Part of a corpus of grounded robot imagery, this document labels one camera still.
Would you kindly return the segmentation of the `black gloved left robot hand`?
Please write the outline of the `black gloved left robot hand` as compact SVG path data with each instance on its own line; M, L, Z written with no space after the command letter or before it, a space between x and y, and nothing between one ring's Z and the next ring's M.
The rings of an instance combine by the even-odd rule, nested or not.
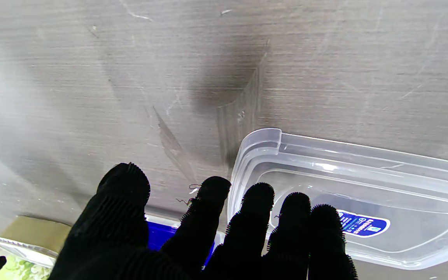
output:
M174 236L148 248L145 206L151 186L133 163L105 174L71 228L50 280L357 280L336 209L288 195L262 254L275 197L267 183L245 193L224 242L207 256L231 183L207 178Z

